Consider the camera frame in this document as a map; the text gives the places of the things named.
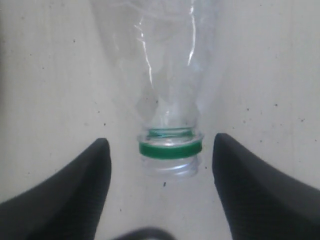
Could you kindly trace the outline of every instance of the plastic bottle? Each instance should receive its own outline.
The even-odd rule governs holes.
[[[137,139],[147,173],[193,176],[215,0],[92,0],[92,6],[114,79],[142,123]]]

